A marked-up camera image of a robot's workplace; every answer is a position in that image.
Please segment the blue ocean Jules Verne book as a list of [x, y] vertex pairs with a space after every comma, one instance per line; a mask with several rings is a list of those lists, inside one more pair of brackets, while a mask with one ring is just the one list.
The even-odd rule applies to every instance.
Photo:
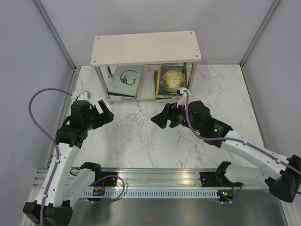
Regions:
[[131, 98], [131, 97], [109, 97], [108, 100], [110, 100], [110, 101], [132, 101], [132, 100], [136, 100], [136, 98]]

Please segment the light blue cat cover book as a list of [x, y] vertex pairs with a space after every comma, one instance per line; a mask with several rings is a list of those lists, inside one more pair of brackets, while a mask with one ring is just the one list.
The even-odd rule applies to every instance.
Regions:
[[110, 98], [120, 98], [120, 99], [136, 99], [137, 96], [121, 95], [121, 94], [108, 94]]

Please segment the yellow paperback book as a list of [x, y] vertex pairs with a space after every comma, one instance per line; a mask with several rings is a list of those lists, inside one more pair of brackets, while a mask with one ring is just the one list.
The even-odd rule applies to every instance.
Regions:
[[157, 70], [157, 78], [155, 80], [156, 82], [156, 98], [157, 99], [163, 99], [164, 98], [164, 90], [165, 90], [165, 82], [162, 75], [162, 69], [163, 66], [161, 65], [160, 68]]

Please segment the pale green thin book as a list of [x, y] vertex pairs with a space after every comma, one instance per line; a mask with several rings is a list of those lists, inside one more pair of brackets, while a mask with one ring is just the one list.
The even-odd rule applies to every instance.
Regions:
[[118, 66], [108, 87], [110, 95], [136, 97], [143, 65]]

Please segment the dark green hardcover book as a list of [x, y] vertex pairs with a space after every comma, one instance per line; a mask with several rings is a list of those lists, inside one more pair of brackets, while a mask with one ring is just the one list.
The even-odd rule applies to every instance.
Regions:
[[177, 95], [180, 87], [187, 88], [187, 67], [162, 65], [162, 75], [165, 82], [164, 95]]

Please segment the black Moon and Sixpence book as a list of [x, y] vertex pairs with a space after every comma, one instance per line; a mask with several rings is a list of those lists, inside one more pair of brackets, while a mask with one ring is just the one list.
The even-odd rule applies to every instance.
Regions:
[[155, 86], [155, 99], [158, 99], [158, 74], [160, 72], [160, 69], [154, 71], [154, 86]]

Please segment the purple galaxy cover book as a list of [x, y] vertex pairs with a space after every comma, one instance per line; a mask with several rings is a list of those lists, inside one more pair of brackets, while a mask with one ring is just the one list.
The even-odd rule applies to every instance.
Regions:
[[178, 95], [157, 95], [156, 101], [165, 101], [165, 100], [179, 100], [182, 96]]

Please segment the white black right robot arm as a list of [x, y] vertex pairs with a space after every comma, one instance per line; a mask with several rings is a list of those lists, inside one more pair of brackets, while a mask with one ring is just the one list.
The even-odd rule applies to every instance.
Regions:
[[232, 152], [255, 165], [239, 167], [224, 161], [214, 175], [218, 184], [242, 183], [267, 188], [276, 198], [292, 203], [301, 186], [301, 158], [287, 157], [262, 148], [244, 138], [230, 125], [211, 116], [201, 101], [188, 105], [168, 103], [163, 111], [151, 118], [160, 128], [182, 125], [209, 145]]

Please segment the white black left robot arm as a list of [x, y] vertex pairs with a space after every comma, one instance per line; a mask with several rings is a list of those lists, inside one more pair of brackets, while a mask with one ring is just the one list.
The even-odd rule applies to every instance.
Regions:
[[73, 208], [84, 191], [102, 183], [101, 165], [85, 162], [76, 177], [67, 184], [72, 164], [77, 157], [88, 131], [113, 121], [114, 114], [103, 100], [96, 106], [87, 100], [76, 100], [71, 105], [71, 114], [56, 133], [55, 153], [44, 183], [33, 202], [26, 202], [24, 214], [40, 226], [67, 226]]

